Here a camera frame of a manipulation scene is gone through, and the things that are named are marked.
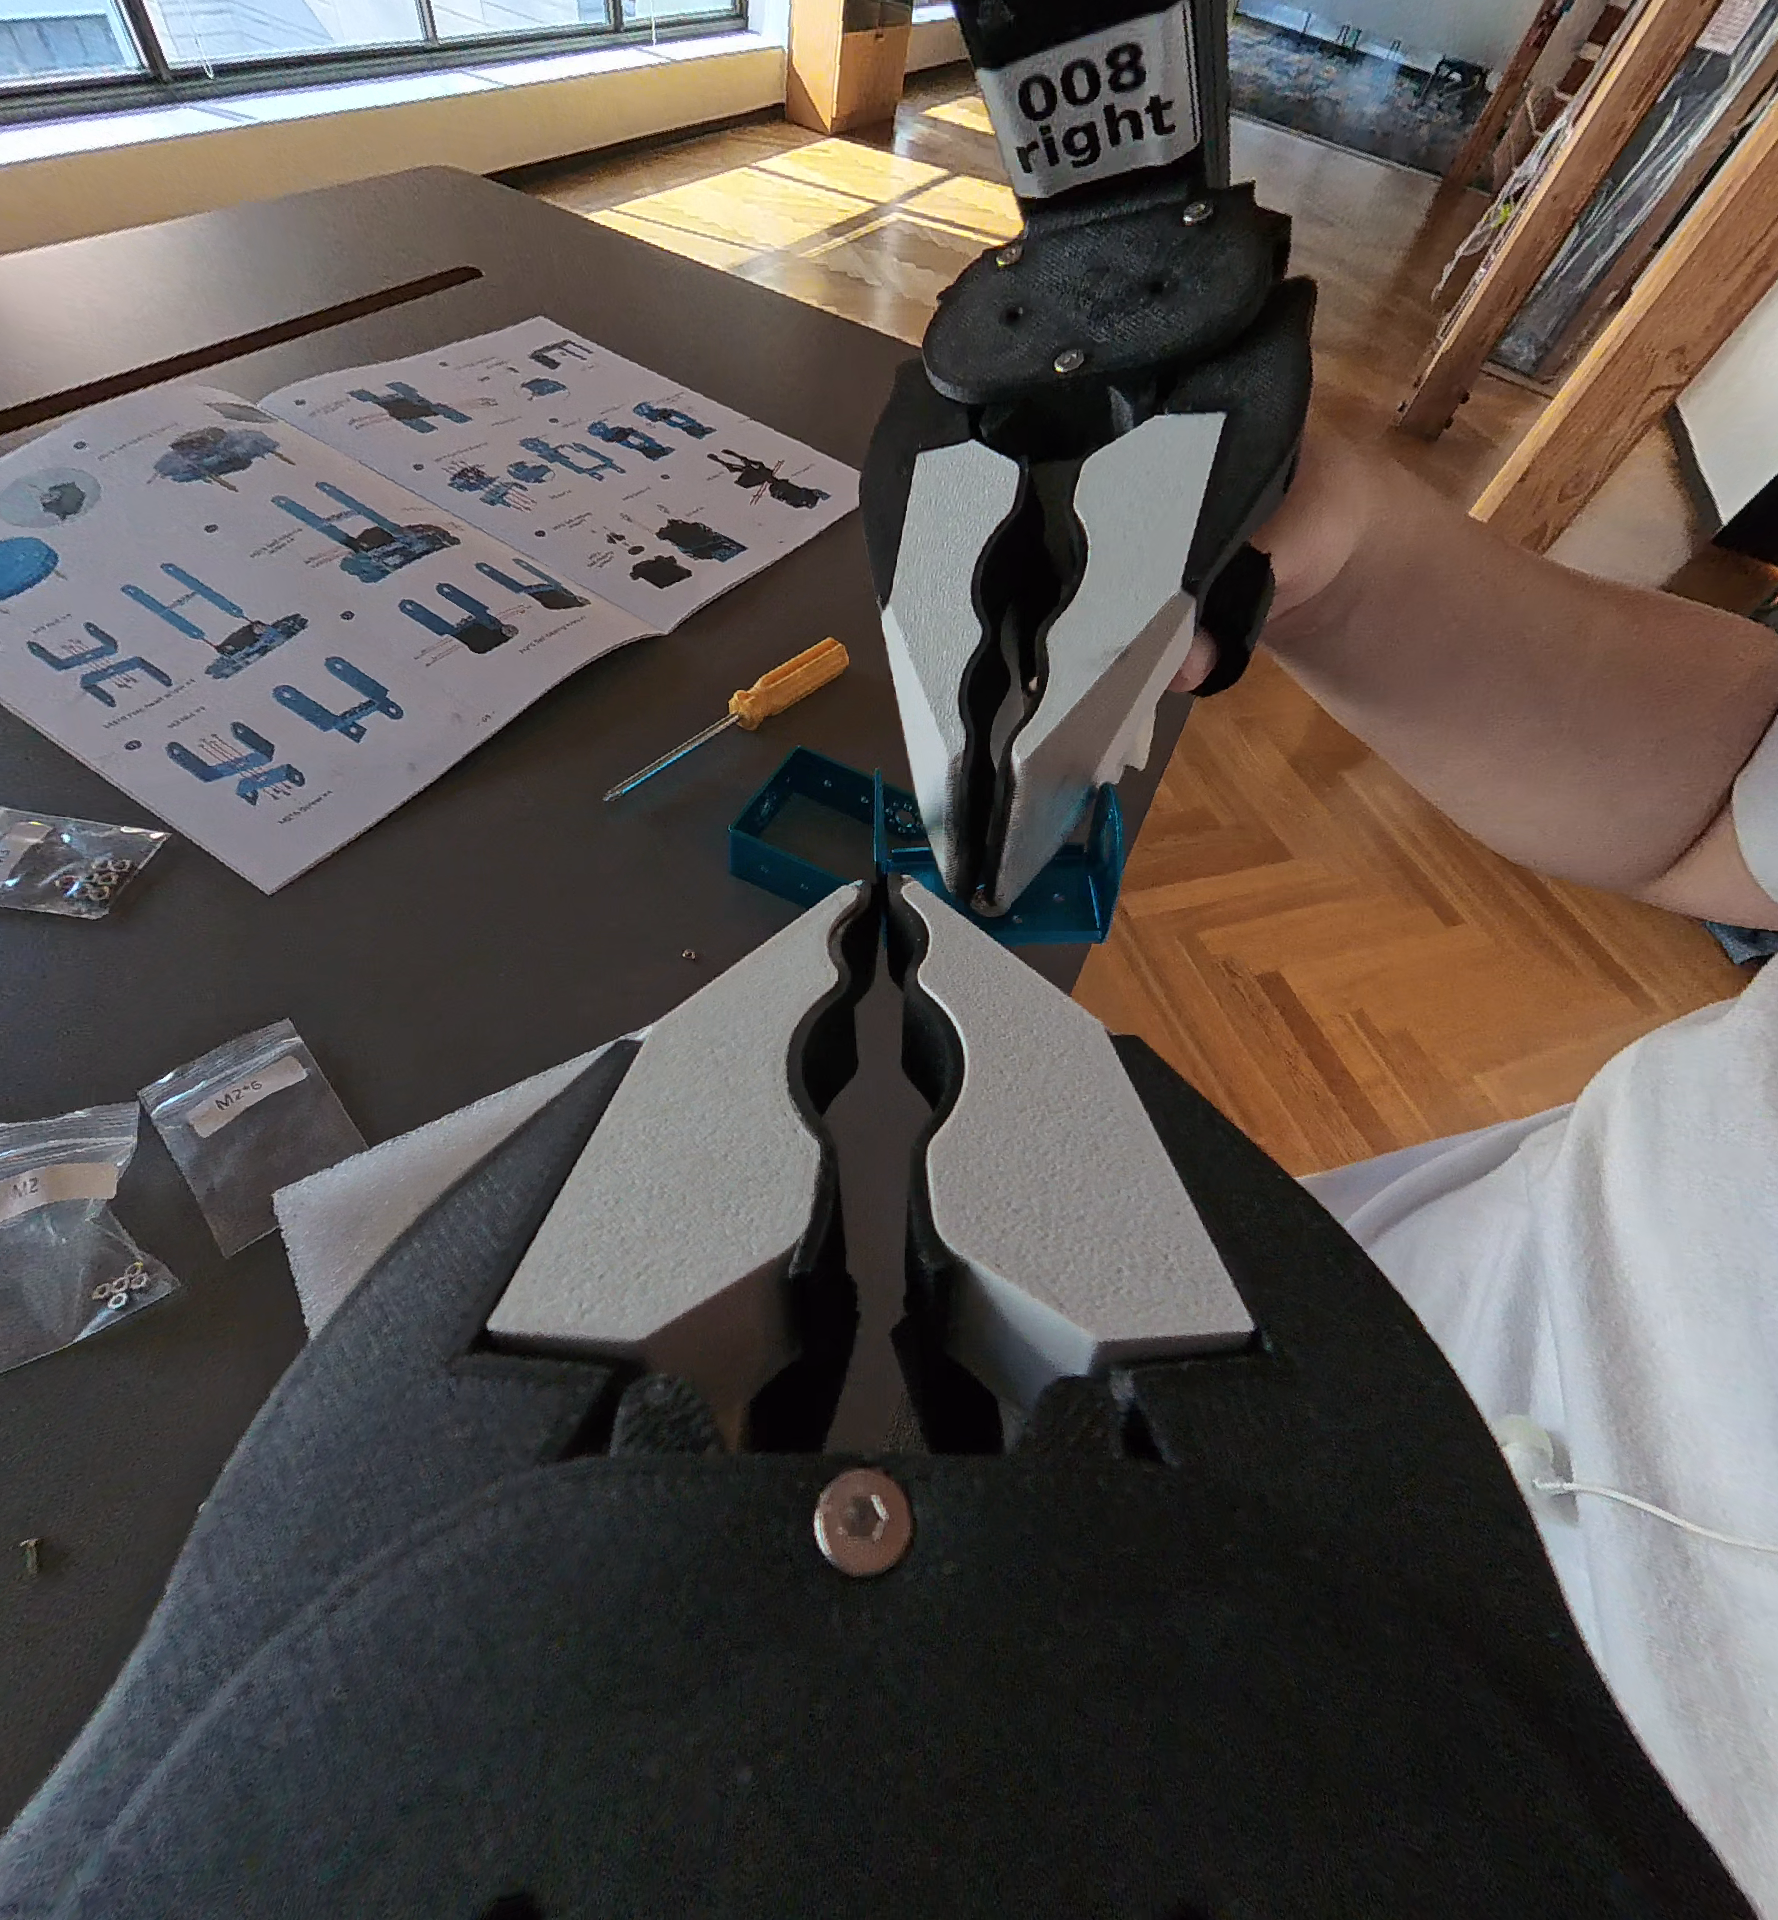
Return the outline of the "nearly empty labelled zip bag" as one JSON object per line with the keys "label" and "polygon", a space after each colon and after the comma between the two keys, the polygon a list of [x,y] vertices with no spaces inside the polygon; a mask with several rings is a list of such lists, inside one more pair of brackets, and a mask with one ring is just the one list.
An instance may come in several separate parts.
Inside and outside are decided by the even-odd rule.
{"label": "nearly empty labelled zip bag", "polygon": [[278,1227],[281,1188],[368,1145],[292,1020],[212,1048],[139,1100],[224,1257]]}

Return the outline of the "person in white shirt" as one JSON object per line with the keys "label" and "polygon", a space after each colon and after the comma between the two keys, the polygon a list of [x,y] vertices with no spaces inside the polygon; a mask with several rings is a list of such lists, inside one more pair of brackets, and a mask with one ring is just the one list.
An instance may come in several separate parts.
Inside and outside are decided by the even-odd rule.
{"label": "person in white shirt", "polygon": [[[1778,904],[1778,717],[1736,783]],[[1493,1426],[1574,1476],[1778,1543],[1778,954],[1576,1100],[1307,1178]],[[1532,1497],[1654,1766],[1778,1915],[1778,1557],[1600,1500]]]}

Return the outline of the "blue short U bracket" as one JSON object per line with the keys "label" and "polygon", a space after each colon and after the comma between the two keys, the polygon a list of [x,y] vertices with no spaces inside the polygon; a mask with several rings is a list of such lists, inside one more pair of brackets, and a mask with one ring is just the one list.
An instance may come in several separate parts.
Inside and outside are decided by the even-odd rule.
{"label": "blue short U bracket", "polygon": [[1086,839],[1060,846],[1015,905],[995,916],[974,910],[944,886],[914,794],[887,783],[880,771],[872,786],[874,855],[883,873],[930,890],[1008,947],[1095,946],[1109,937],[1126,865],[1117,786],[1098,787]]}

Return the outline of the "dark grey desk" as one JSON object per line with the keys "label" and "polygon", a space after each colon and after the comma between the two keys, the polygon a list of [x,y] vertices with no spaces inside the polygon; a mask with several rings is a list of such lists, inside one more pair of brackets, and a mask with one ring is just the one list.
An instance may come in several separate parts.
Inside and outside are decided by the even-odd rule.
{"label": "dark grey desk", "polygon": [[[0,453],[129,379],[257,399],[531,318],[849,466],[926,326],[860,326],[428,165],[0,256]],[[836,679],[605,804],[827,637],[851,655]],[[577,674],[278,894],[181,839],[103,923],[0,911],[0,1120],[131,1095],[292,1017],[364,1136],[392,1140],[605,1044],[786,922],[729,873],[727,828],[793,741],[906,771],[858,517]],[[0,1834],[307,1336],[281,1238],[223,1257],[154,1129],[117,1209],[182,1291],[0,1376]]]}

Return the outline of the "person's right hand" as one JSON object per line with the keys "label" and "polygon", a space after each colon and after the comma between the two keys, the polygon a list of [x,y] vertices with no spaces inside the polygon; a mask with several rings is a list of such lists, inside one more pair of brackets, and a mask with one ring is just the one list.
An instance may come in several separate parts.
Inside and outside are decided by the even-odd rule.
{"label": "person's right hand", "polygon": [[1310,429],[1256,540],[1274,574],[1262,647],[1336,717],[1423,721],[1440,705],[1438,644],[1475,534],[1389,455]]}

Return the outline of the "wooden wall column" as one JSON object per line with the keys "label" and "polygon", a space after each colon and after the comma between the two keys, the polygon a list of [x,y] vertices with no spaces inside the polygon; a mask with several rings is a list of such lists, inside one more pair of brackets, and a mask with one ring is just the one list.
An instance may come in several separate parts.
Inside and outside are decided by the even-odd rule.
{"label": "wooden wall column", "polygon": [[903,104],[910,2],[791,2],[785,114],[807,130],[884,126]]}

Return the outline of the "blue long U bracket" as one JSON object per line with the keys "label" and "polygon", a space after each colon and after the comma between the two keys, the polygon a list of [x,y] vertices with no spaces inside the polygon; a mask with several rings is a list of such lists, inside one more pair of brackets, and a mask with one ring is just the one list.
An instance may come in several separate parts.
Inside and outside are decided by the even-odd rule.
{"label": "blue long U bracket", "polygon": [[794,748],[729,828],[734,877],[808,905],[876,869],[876,774]]}

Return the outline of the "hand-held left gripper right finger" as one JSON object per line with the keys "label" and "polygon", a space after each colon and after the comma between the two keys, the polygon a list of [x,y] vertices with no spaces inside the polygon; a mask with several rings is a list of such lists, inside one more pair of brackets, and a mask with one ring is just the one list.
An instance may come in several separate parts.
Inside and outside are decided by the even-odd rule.
{"label": "hand-held left gripper right finger", "polygon": [[1109,1028],[914,879],[887,883],[903,1066],[930,1103],[913,1254],[978,1379],[1244,1346],[1239,1287]]}

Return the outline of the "assembly instruction booklet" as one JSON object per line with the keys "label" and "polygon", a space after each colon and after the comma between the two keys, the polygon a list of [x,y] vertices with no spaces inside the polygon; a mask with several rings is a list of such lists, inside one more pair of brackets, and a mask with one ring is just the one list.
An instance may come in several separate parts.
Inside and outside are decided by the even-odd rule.
{"label": "assembly instruction booklet", "polygon": [[0,704],[271,894],[857,502],[550,318],[156,388],[0,457]]}

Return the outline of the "leaning black panels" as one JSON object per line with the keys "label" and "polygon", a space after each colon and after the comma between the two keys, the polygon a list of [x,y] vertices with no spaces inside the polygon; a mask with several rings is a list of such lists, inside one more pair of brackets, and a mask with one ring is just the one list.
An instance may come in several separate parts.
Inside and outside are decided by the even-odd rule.
{"label": "leaning black panels", "polygon": [[1581,357],[1774,82],[1778,2],[1723,4],[1490,350],[1493,367],[1553,382]]}

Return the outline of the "slanted wooden post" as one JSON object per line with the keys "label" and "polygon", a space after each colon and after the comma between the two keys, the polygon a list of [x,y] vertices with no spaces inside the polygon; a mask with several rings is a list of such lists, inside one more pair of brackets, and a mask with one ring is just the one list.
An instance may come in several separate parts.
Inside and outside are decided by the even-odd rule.
{"label": "slanted wooden post", "polygon": [[1470,513],[1544,553],[1778,279],[1778,93]]}
{"label": "slanted wooden post", "polygon": [[1715,12],[1718,2],[1646,2],[1630,12],[1607,63],[1579,98],[1568,132],[1553,145],[1420,367],[1399,431],[1435,440],[1453,422],[1490,350]]}

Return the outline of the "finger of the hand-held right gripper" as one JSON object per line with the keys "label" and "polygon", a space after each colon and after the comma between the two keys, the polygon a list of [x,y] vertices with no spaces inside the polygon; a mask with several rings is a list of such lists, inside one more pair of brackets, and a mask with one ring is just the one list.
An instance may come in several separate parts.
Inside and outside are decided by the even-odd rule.
{"label": "finger of the hand-held right gripper", "polygon": [[944,887],[1018,900],[1008,858],[1015,741],[1042,700],[1031,636],[980,611],[985,552],[1018,515],[1025,468],[969,440],[916,455],[890,593],[880,611],[913,787]]}
{"label": "finger of the hand-held right gripper", "polygon": [[1040,700],[1008,749],[998,900],[1018,900],[1042,873],[1098,786],[1150,755],[1156,707],[1194,631],[1185,569],[1225,420],[1154,416],[1078,469],[1086,564],[1047,630]]}

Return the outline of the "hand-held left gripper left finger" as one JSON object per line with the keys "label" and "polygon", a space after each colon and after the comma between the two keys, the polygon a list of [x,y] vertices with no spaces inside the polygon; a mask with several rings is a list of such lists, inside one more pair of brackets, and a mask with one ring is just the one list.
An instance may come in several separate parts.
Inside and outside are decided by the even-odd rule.
{"label": "hand-held left gripper left finger", "polygon": [[825,1116],[857,1071],[876,890],[838,886],[658,1020],[494,1305],[501,1344],[797,1357],[832,1229]]}

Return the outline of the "person's right forearm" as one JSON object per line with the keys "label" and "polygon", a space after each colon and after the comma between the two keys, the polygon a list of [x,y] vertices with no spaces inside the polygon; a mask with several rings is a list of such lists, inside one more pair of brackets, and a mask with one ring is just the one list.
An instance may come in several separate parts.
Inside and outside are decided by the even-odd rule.
{"label": "person's right forearm", "polygon": [[1733,792],[1778,716],[1778,636],[1576,574],[1427,488],[1359,537],[1334,711],[1461,828],[1544,875],[1778,930]]}

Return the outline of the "white foam sheet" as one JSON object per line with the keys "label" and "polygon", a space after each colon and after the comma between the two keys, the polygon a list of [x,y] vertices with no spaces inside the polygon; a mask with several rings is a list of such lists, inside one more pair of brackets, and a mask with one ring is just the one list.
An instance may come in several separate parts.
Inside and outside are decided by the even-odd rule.
{"label": "white foam sheet", "polygon": [[318,1337],[385,1254],[447,1193],[598,1068],[652,1036],[643,1025],[274,1193],[307,1337]]}

